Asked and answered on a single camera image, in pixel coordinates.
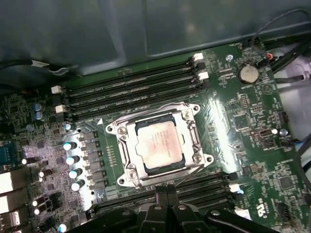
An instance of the motherboard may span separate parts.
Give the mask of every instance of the motherboard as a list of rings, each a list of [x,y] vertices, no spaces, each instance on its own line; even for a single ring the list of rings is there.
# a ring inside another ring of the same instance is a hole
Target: motherboard
[[[202,212],[307,232],[295,153],[248,41],[72,77],[0,100],[0,231],[66,232],[174,184]]]

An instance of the screw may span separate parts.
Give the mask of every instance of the screw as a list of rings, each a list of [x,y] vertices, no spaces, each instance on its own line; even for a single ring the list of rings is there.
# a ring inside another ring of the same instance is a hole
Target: screw
[[[218,210],[212,210],[210,213],[211,213],[212,215],[214,215],[214,216],[219,216],[219,215],[220,215],[220,213],[219,213]]]
[[[232,62],[232,60],[233,60],[233,55],[228,54],[228,55],[225,57],[225,59],[226,59],[228,62]]]
[[[120,128],[118,128],[118,134],[126,134],[126,128],[121,126]]]
[[[129,171],[128,175],[131,177],[131,179],[134,179],[134,178],[136,178],[137,174],[135,171],[131,170],[131,171]]]
[[[183,116],[183,119],[185,119],[185,120],[189,119],[189,118],[190,118],[190,113],[189,113],[189,111],[184,111],[183,114],[182,114],[182,116]]]
[[[184,205],[179,205],[179,206],[178,206],[178,209],[180,209],[180,210],[185,210],[185,209],[186,209],[186,206],[184,206]]]
[[[193,160],[196,162],[196,163],[199,163],[202,161],[202,156],[200,154],[195,154],[193,156]]]

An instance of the cpu socket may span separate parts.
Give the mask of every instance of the cpu socket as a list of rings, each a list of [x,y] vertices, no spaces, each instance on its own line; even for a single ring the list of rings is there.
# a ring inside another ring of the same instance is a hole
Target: cpu socket
[[[136,187],[187,176],[213,163],[203,154],[194,115],[198,104],[170,103],[122,116],[106,127],[117,138],[124,174],[117,183]]]

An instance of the sata port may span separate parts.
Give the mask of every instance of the sata port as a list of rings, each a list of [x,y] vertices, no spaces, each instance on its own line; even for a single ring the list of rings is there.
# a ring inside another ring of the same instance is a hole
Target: sata port
[[[259,131],[259,136],[260,137],[269,137],[271,135],[272,135],[272,130],[270,130],[270,129]]]

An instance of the wire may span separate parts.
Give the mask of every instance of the wire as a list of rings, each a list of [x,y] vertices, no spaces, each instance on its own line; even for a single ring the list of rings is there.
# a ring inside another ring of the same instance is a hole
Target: wire
[[[275,78],[276,83],[296,83],[303,81],[305,78],[303,75],[293,76],[289,78]]]
[[[179,186],[182,182],[186,181],[187,179],[189,179],[191,176],[193,176],[195,173],[197,173],[198,171],[200,171],[203,168],[204,168],[204,164],[202,164],[196,170],[194,170],[192,173],[190,173],[188,176],[186,176],[182,181],[180,181],[178,184],[176,184],[175,187]]]
[[[263,50],[261,50],[261,49],[259,49],[259,48],[257,48],[256,46],[255,46],[255,39],[259,36],[259,34],[265,29],[265,28],[267,28],[268,26],[270,26],[272,23],[274,23],[275,21],[277,21],[277,20],[279,20],[280,18],[283,18],[283,17],[285,17],[285,16],[287,16],[287,15],[290,15],[290,14],[292,14],[292,13],[296,13],[296,12],[302,12],[302,13],[304,13],[304,14],[306,14],[308,17],[309,17],[309,20],[311,21],[311,15],[310,15],[310,13],[307,11],[307,10],[305,10],[305,9],[303,9],[303,8],[295,8],[295,9],[291,9],[291,10],[289,10],[289,11],[287,11],[287,12],[284,12],[284,13],[282,13],[281,15],[278,15],[278,16],[276,16],[276,17],[274,17],[273,19],[271,19],[270,21],[268,21],[266,24],[264,24],[261,28],[259,28],[259,30],[253,35],[253,37],[252,37],[252,40],[251,40],[251,46],[252,46],[252,48],[253,48],[253,50],[255,50],[256,52],[258,52],[258,53],[260,53],[260,54],[262,54],[262,55],[266,55],[266,52],[265,51],[263,51]]]
[[[294,162],[297,166],[297,172],[299,173],[301,179],[306,184],[307,188],[311,191],[311,182],[309,181],[306,173],[301,165],[301,156],[311,147],[311,138],[309,138],[298,150],[296,156],[294,157]]]
[[[278,59],[271,65],[271,70],[275,74],[282,70],[285,66],[295,60],[298,56],[303,54],[306,50],[308,50],[311,46],[311,40],[307,39],[300,42],[297,46],[287,52],[284,56]]]

